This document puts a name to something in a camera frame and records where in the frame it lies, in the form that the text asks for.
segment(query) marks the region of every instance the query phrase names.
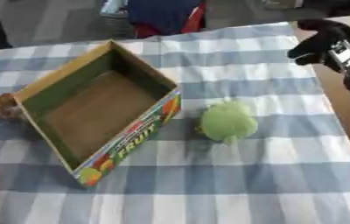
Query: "fruit box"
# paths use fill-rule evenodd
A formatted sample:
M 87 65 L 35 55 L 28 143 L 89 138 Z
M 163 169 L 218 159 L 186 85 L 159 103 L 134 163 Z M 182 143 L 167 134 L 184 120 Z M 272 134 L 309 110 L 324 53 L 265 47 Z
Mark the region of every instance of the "fruit box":
M 180 110 L 177 84 L 111 40 L 15 99 L 84 186 L 94 186 Z

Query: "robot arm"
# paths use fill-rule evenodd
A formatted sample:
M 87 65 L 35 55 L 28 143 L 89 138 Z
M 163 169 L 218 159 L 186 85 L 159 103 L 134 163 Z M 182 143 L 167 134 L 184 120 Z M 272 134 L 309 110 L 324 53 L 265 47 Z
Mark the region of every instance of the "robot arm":
M 300 29 L 317 34 L 288 52 L 298 65 L 323 64 L 344 75 L 350 91 L 350 26 L 328 20 L 302 20 Z

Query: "blue and white tablecloth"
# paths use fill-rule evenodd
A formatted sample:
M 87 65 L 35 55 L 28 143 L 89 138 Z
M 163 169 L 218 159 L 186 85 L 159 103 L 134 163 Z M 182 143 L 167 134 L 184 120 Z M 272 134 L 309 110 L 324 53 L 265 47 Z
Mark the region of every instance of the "blue and white tablecloth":
M 90 191 L 21 123 L 0 122 L 0 223 L 350 224 L 350 142 L 286 23 L 121 42 L 182 87 L 183 110 Z M 0 51 L 0 94 L 95 44 Z M 241 99 L 258 131 L 233 147 L 194 133 Z

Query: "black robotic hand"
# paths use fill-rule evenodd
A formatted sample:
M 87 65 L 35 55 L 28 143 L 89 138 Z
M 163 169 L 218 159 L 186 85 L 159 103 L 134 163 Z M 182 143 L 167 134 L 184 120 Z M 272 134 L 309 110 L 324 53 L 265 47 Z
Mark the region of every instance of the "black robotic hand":
M 307 19 L 297 23 L 302 30 L 316 31 L 317 34 L 306 39 L 288 52 L 288 57 L 300 65 L 323 64 L 336 72 L 341 71 L 340 65 L 331 57 L 329 50 L 340 40 L 350 43 L 350 26 L 338 22 Z M 344 84 L 350 90 L 350 76 L 345 76 Z
M 295 59 L 300 66 L 322 63 L 340 72 L 339 65 L 330 57 L 328 51 L 339 40 L 345 39 L 350 43 L 350 26 L 322 19 L 300 20 L 297 26 L 305 31 L 315 31 L 317 34 L 290 50 L 288 57 Z

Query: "turtle toy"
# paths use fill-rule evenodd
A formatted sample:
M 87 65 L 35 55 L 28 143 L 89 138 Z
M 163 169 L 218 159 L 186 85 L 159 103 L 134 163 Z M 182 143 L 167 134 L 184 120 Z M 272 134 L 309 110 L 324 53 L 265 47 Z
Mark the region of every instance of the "turtle toy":
M 250 136 L 256 129 L 256 119 L 250 115 L 249 107 L 241 101 L 227 101 L 209 107 L 200 118 L 198 128 L 207 137 L 226 145 Z

